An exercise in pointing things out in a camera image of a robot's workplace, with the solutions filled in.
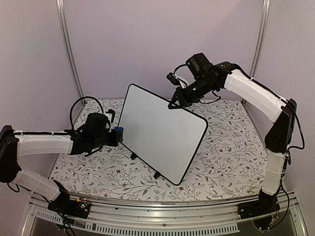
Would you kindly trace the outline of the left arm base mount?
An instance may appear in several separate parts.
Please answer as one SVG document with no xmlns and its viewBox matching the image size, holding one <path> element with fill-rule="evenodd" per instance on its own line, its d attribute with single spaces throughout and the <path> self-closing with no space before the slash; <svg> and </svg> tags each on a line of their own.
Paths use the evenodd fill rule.
<svg viewBox="0 0 315 236">
<path fill-rule="evenodd" d="M 77 218 L 87 219 L 91 209 L 91 202 L 82 197 L 76 200 L 69 196 L 58 196 L 48 204 L 48 209 L 61 215 L 69 215 Z"/>
</svg>

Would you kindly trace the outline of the left aluminium corner post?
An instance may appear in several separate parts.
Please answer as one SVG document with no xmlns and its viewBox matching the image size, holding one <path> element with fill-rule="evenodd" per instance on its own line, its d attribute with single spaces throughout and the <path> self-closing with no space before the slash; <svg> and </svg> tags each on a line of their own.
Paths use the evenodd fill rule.
<svg viewBox="0 0 315 236">
<path fill-rule="evenodd" d="M 78 97 L 83 97 L 84 93 L 83 93 L 82 85 L 79 79 L 79 75 L 78 75 L 78 71 L 77 71 L 77 67 L 75 63 L 75 58 L 74 58 L 74 54 L 73 54 L 73 50 L 72 50 L 72 46 L 70 42 L 70 35 L 69 35 L 68 26 L 67 26 L 64 1 L 56 0 L 56 6 L 57 6 L 58 19 L 59 19 L 60 28 L 61 28 L 61 34 L 62 34 L 63 43 L 65 47 L 65 53 L 67 56 L 75 90 Z"/>
</svg>

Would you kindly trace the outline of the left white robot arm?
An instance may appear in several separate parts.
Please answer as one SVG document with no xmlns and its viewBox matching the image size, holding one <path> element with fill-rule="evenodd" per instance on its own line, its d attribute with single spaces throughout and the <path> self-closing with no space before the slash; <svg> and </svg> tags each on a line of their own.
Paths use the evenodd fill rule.
<svg viewBox="0 0 315 236">
<path fill-rule="evenodd" d="M 110 113 L 91 113 L 78 128 L 64 131 L 18 131 L 11 125 L 0 130 L 0 181 L 13 183 L 52 201 L 62 213 L 70 213 L 72 200 L 61 184 L 24 167 L 25 157 L 51 155 L 89 156 L 104 146 L 117 147 L 123 140 L 122 127 L 113 127 Z"/>
</svg>

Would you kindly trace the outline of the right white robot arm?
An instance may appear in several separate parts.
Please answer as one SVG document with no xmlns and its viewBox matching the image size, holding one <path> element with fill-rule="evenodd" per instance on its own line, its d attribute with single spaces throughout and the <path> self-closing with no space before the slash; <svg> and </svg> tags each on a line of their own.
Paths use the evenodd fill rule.
<svg viewBox="0 0 315 236">
<path fill-rule="evenodd" d="M 267 168 L 261 191 L 273 196 L 281 186 L 286 165 L 291 162 L 289 144 L 297 120 L 297 104 L 250 77 L 235 63 L 227 61 L 212 64 L 203 53 L 190 57 L 185 64 L 195 81 L 189 84 L 175 71 L 167 74 L 167 79 L 176 86 L 168 105 L 169 109 L 179 109 L 200 102 L 208 93 L 226 89 L 259 109 L 272 122 L 272 127 L 264 138 L 267 150 Z"/>
</svg>

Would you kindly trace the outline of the small black-framed whiteboard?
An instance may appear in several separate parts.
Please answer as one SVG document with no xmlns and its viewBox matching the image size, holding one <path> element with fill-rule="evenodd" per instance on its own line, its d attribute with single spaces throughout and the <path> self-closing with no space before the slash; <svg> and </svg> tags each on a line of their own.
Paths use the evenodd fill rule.
<svg viewBox="0 0 315 236">
<path fill-rule="evenodd" d="M 205 118 L 136 85 L 128 86 L 118 126 L 122 144 L 173 185 L 180 185 L 208 129 Z"/>
</svg>

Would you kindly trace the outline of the blue whiteboard eraser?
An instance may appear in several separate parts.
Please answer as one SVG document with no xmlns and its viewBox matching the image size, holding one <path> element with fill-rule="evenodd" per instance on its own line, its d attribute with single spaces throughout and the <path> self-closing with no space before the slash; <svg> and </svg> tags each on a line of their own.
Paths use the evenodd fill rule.
<svg viewBox="0 0 315 236">
<path fill-rule="evenodd" d="M 123 141 L 124 129 L 122 127 L 115 127 L 114 131 L 116 132 L 116 140 L 117 140 L 117 142 L 121 143 Z"/>
</svg>

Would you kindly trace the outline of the right aluminium corner post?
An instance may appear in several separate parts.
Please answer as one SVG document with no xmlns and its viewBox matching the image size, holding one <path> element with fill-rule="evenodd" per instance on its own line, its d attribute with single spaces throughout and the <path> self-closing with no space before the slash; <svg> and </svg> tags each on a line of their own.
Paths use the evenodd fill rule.
<svg viewBox="0 0 315 236">
<path fill-rule="evenodd" d="M 270 11 L 270 0 L 263 0 L 260 23 L 259 23 L 259 30 L 258 30 L 258 37 L 257 37 L 254 56 L 253 56 L 250 73 L 249 73 L 249 75 L 253 78 L 255 77 L 258 64 L 259 64 L 259 59 L 261 56 L 261 51 L 263 48 L 264 38 L 265 38 L 266 29 L 268 25 L 269 11 Z"/>
</svg>

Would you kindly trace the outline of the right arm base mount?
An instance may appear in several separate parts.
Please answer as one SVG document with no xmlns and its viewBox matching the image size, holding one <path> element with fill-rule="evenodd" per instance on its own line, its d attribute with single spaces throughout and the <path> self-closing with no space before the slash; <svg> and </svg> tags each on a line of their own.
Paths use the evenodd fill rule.
<svg viewBox="0 0 315 236">
<path fill-rule="evenodd" d="M 276 195 L 268 195 L 260 192 L 258 199 L 238 205 L 237 213 L 241 219 L 257 217 L 280 210 Z"/>
</svg>

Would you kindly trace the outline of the aluminium corner post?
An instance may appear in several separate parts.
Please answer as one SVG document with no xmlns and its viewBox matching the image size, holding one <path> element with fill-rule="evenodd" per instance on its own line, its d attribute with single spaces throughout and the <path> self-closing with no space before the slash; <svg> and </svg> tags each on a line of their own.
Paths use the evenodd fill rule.
<svg viewBox="0 0 315 236">
<path fill-rule="evenodd" d="M 77 67 L 75 63 L 75 58 L 74 58 L 74 54 L 73 54 L 73 50 L 72 50 L 72 46 L 70 42 L 70 35 L 69 35 L 68 26 L 67 26 L 64 1 L 56 0 L 56 6 L 57 6 L 58 19 L 59 19 L 60 28 L 61 28 L 61 34 L 62 34 L 63 43 L 65 47 L 65 53 L 67 56 L 75 90 L 78 97 L 83 97 L 84 93 L 83 93 L 82 85 L 79 79 L 79 75 L 78 75 L 78 71 L 77 71 Z"/>
<path fill-rule="evenodd" d="M 258 30 L 258 37 L 257 37 L 254 56 L 253 56 L 250 73 L 249 73 L 249 75 L 253 78 L 255 77 L 258 64 L 259 64 L 259 59 L 261 56 L 261 51 L 263 48 L 264 38 L 265 38 L 266 29 L 268 25 L 269 11 L 270 11 L 270 0 L 263 0 L 260 23 L 259 23 L 259 30 Z"/>
</svg>

